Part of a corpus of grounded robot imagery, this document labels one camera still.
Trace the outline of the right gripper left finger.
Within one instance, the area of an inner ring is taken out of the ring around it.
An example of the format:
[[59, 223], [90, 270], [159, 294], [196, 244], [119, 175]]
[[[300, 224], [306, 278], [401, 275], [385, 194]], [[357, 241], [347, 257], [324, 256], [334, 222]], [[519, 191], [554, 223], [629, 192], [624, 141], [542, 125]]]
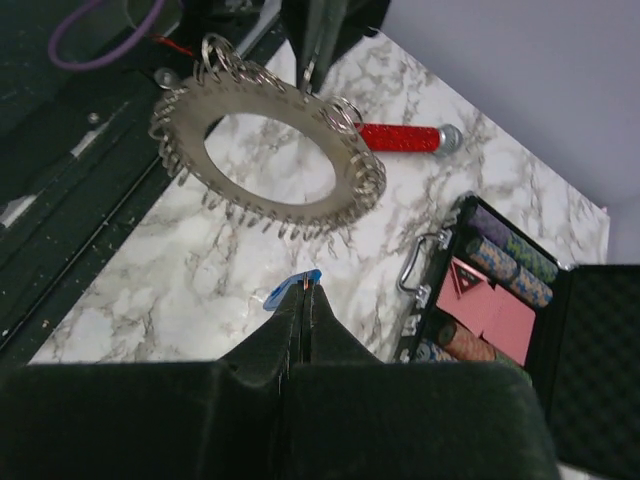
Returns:
[[42, 364], [1, 388], [5, 479], [271, 479], [301, 285], [216, 361]]

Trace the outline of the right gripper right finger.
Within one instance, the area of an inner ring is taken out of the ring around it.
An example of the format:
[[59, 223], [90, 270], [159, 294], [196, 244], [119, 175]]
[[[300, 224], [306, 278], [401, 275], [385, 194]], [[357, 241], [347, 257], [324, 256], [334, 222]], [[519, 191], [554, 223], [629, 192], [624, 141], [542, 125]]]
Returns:
[[301, 290], [284, 395], [285, 479], [556, 479], [533, 388], [497, 362], [384, 363]]

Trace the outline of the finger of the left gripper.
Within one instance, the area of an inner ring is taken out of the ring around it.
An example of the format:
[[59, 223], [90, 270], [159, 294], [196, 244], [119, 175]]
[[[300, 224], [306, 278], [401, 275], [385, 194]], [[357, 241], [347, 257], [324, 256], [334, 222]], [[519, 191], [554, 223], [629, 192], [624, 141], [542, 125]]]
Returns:
[[321, 85], [321, 21], [325, 2], [282, 0], [280, 17], [296, 59], [296, 84]]
[[314, 25], [314, 92], [317, 93], [332, 65], [365, 36], [375, 36], [390, 7], [389, 0], [321, 1]]

